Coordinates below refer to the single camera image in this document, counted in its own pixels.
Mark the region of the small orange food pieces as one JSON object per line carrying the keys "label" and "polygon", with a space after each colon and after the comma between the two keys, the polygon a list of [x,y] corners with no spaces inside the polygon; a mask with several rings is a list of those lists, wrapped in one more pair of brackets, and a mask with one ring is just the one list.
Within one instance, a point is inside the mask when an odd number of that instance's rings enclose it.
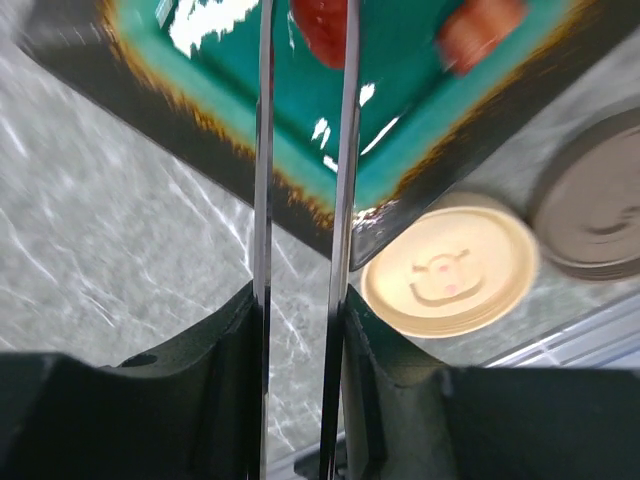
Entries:
{"label": "small orange food pieces", "polygon": [[467,74],[516,30],[526,15],[524,1],[463,1],[436,37],[446,67],[456,74]]}

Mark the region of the red sausage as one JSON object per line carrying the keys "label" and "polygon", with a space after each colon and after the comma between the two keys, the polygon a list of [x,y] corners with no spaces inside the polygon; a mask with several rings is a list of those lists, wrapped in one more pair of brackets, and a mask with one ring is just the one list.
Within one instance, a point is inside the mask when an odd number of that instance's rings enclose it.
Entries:
{"label": "red sausage", "polygon": [[346,0],[292,0],[294,21],[311,53],[326,67],[342,70],[346,48]]}

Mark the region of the steel serving tongs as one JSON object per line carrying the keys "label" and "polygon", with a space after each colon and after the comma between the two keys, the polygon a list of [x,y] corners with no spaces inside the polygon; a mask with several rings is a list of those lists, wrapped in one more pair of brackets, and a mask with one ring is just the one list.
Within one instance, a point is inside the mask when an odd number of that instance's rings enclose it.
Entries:
{"label": "steel serving tongs", "polygon": [[[261,319],[261,407],[259,469],[251,478],[266,477],[267,405],[269,394],[269,340],[271,310],[272,170],[273,170],[273,1],[261,6],[259,43],[259,97],[256,105],[256,160],[254,182],[253,295]],[[350,271],[351,237],[357,162],[359,159],[360,3],[346,4],[346,43],[341,102],[338,172],[335,195],[331,269],[324,360],[319,477],[335,475],[341,368],[345,332],[346,296]]]}

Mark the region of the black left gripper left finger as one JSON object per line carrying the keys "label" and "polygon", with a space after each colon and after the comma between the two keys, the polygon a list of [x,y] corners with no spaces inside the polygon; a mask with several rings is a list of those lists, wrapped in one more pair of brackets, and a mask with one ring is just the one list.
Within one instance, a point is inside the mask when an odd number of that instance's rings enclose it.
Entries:
{"label": "black left gripper left finger", "polygon": [[5,479],[255,479],[261,370],[250,286],[116,367],[1,357]]}

